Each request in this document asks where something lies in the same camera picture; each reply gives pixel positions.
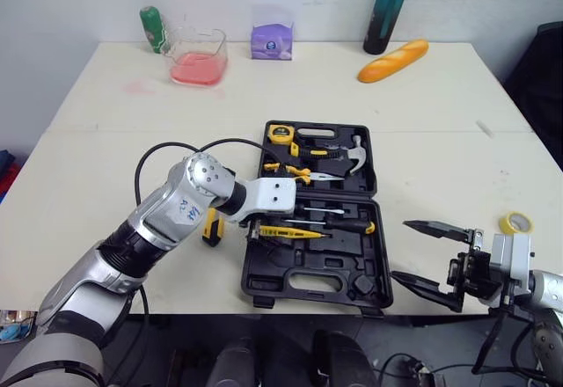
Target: pink stain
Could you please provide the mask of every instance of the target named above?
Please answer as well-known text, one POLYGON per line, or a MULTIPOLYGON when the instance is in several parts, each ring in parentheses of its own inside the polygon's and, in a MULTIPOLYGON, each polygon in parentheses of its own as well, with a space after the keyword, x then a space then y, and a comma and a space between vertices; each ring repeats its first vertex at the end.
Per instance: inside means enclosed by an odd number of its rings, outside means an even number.
POLYGON ((151 95, 155 93, 153 90, 148 89, 145 85, 146 81, 138 79, 123 86, 123 91, 127 94, 133 95, 151 95))

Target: purple box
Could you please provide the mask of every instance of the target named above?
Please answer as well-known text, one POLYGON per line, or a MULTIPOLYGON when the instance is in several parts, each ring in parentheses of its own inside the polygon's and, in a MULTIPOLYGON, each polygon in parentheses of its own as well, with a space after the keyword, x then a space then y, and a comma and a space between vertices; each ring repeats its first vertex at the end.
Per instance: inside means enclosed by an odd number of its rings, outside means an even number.
POLYGON ((291 60, 293 26, 271 24, 252 29, 250 49, 253 59, 291 60))

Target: table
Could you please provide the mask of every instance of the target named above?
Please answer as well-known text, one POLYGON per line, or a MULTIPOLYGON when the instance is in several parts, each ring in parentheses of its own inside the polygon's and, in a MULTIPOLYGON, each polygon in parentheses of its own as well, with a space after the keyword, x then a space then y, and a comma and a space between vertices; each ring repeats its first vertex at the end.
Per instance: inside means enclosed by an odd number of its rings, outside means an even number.
MULTIPOLYGON (((230 64, 213 88, 172 84, 162 57, 142 44, 102 43, 0 206, 0 308, 37 309, 47 290, 135 206, 133 172, 163 141, 202 145, 218 137, 262 137, 271 119, 369 127, 392 269, 445 282, 465 249, 403 226, 436 219, 486 231, 517 209, 532 216, 533 266, 563 270, 563 177, 498 82, 468 44, 430 46, 424 59, 377 84, 355 74, 369 60, 355 43, 297 43, 293 62, 256 62, 229 45, 230 64)), ((259 152, 212 153, 242 178, 259 152)), ((142 193, 159 186, 184 150, 170 148, 143 169, 142 193)), ((192 235, 150 272, 156 313, 356 313, 352 307, 278 300, 256 310, 242 293, 245 232, 228 225, 217 248, 192 235)), ((393 314, 449 314, 397 283, 393 314)), ((141 311, 138 301, 134 311, 141 311)), ((466 299, 465 313, 486 308, 466 299)))

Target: silver robot arm segment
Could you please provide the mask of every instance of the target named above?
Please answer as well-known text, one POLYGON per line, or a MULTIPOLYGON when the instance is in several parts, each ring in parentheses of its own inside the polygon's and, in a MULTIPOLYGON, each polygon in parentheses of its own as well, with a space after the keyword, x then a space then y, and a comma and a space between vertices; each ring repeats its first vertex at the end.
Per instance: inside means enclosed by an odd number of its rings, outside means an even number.
POLYGON ((95 244, 48 292, 37 336, 16 356, 0 387, 103 386, 99 349, 112 340, 150 269, 214 207, 229 222, 255 213, 293 212, 292 178, 236 181, 207 153, 174 165, 106 240, 95 244))

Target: teal water bottle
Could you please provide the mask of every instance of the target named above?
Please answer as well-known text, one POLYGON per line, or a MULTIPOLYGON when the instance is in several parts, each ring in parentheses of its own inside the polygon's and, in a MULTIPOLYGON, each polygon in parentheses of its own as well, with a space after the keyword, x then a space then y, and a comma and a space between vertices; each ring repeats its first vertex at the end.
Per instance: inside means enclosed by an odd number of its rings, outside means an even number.
POLYGON ((363 49, 371 55, 380 55, 387 48, 404 0, 376 0, 371 13, 363 49))

